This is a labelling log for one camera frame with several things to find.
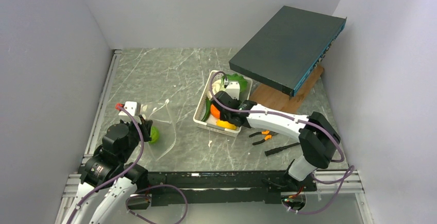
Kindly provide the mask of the polka dot zip top bag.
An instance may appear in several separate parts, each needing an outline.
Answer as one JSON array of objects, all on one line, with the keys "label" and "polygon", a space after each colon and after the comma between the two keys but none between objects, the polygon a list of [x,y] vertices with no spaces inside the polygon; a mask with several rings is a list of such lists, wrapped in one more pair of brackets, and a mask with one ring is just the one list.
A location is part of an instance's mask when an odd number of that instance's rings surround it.
[{"label": "polka dot zip top bag", "polygon": [[155,144],[148,145],[148,150],[155,161],[162,159],[176,145],[176,120],[171,107],[171,101],[148,102],[141,104],[140,114],[145,119],[153,121],[152,126],[155,126],[160,132],[159,141]]}]

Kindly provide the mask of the yellow lemon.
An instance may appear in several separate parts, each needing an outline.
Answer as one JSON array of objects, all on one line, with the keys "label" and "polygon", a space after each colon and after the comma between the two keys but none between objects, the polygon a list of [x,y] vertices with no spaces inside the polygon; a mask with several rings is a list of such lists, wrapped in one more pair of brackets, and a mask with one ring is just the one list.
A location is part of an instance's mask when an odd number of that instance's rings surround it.
[{"label": "yellow lemon", "polygon": [[230,130],[236,130],[237,129],[236,125],[233,125],[233,124],[231,124],[231,123],[229,123],[227,121],[220,120],[220,119],[216,121],[216,125],[219,126],[219,127],[225,128],[225,129],[230,129]]}]

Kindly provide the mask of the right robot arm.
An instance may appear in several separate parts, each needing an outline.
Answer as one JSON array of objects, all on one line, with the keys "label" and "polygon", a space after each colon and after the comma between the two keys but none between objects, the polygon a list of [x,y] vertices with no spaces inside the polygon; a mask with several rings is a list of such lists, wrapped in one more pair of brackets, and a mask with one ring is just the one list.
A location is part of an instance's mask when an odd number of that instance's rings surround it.
[{"label": "right robot arm", "polygon": [[339,135],[318,112],[285,113],[254,101],[238,101],[224,91],[216,93],[212,103],[219,109],[221,119],[237,127],[269,130],[299,141],[302,156],[290,164],[284,176],[284,184],[291,191],[299,189],[315,170],[326,169],[335,152],[341,150]]}]

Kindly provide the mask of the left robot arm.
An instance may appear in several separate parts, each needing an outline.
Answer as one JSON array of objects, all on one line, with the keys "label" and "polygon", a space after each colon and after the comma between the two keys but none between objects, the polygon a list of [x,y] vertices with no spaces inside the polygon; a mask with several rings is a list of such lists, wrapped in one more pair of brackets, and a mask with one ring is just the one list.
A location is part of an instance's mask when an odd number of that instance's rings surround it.
[{"label": "left robot arm", "polygon": [[147,189],[147,169],[127,160],[141,138],[151,141],[152,125],[141,117],[137,127],[122,120],[107,129],[102,144],[79,171],[77,193],[63,223],[103,223],[118,204]]}]

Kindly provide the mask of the light green round fruit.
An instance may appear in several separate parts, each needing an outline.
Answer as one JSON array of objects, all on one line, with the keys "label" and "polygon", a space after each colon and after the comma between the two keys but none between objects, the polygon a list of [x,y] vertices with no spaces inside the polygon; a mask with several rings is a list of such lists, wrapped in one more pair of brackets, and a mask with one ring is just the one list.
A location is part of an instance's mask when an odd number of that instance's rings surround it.
[{"label": "light green round fruit", "polygon": [[151,127],[149,137],[150,137],[150,140],[148,142],[150,144],[155,144],[159,141],[160,132],[155,126]]}]

